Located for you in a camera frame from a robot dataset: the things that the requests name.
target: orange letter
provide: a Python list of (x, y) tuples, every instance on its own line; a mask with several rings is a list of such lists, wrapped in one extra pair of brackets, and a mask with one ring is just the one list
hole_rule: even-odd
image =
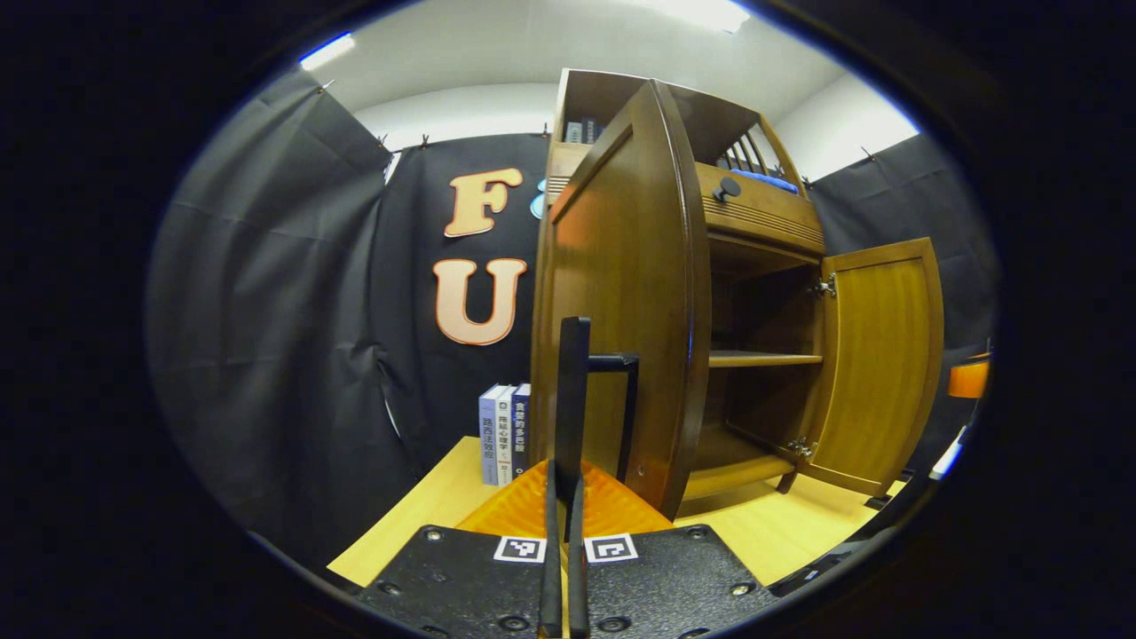
[(519, 186), (521, 182), (520, 172), (516, 168), (502, 168), (488, 173), (475, 173), (462, 175), (450, 181), (450, 185), (457, 193), (453, 196), (453, 221), (445, 225), (443, 233), (446, 238), (460, 238), (484, 233), (493, 227), (493, 221), (485, 217), (485, 205), (490, 205), (493, 213), (504, 210), (504, 202), (509, 194), (501, 184), (493, 184), (485, 189), (491, 182), (504, 182), (510, 186)]
[(434, 265), (437, 302), (434, 315), (445, 337), (460, 343), (488, 346), (512, 330), (517, 313), (517, 279), (528, 265), (523, 259), (494, 259), (485, 266), (493, 275), (493, 313), (488, 322), (476, 324), (466, 315), (466, 288), (477, 265), (468, 259), (443, 259)]

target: cabinet knob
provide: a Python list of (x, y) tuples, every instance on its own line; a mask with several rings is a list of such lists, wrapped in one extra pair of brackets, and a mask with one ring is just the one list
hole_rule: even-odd
[(719, 202), (726, 201), (726, 196), (737, 197), (742, 194), (742, 186), (734, 182), (732, 177), (722, 177), (721, 183), (713, 190), (713, 199)]

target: cabinet door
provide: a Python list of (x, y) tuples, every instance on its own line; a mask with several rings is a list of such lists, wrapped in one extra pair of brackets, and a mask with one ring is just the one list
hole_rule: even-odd
[(673, 516), (693, 464), (709, 365), (710, 267), (690, 142), (667, 88), (644, 83), (544, 218), (533, 315), (533, 462), (551, 454), (562, 317), (592, 321), (592, 352), (637, 352), (638, 395), (623, 441), (626, 376), (588, 375), (584, 457)]
[(882, 497), (930, 413), (943, 357), (943, 293), (928, 238), (821, 262), (825, 360), (801, 473)]

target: wooden cabinet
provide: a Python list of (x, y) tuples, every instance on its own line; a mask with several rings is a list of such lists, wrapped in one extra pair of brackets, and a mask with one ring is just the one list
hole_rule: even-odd
[[(582, 116), (605, 125), (599, 140), (559, 141)], [(750, 155), (737, 141), (753, 126), (799, 193), (719, 166), (732, 148)], [(755, 159), (747, 165), (768, 166)], [(655, 80), (566, 70), (548, 171), (533, 463), (551, 454), (557, 330), (578, 315), (592, 318), (593, 352), (640, 355), (628, 441), (624, 375), (590, 375), (584, 456), (617, 474), (626, 448), (619, 479), (668, 517), (684, 498), (796, 472), (886, 493), (937, 383), (942, 299), (929, 240), (827, 256), (768, 123)], [(722, 179), (740, 191), (716, 194)]]

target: orange object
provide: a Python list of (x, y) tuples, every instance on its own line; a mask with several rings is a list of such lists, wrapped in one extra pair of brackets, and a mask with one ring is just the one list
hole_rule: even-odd
[(983, 396), (983, 391), (986, 390), (986, 375), (991, 367), (989, 354), (976, 355), (969, 358), (975, 359), (983, 356), (987, 358), (982, 362), (962, 364), (951, 368), (951, 382), (946, 387), (946, 395), (970, 399), (978, 399)]
[[(596, 466), (582, 462), (584, 537), (654, 532), (675, 528), (638, 495)], [(511, 537), (545, 537), (544, 492), (549, 464), (541, 462), (474, 511), (458, 530)]]

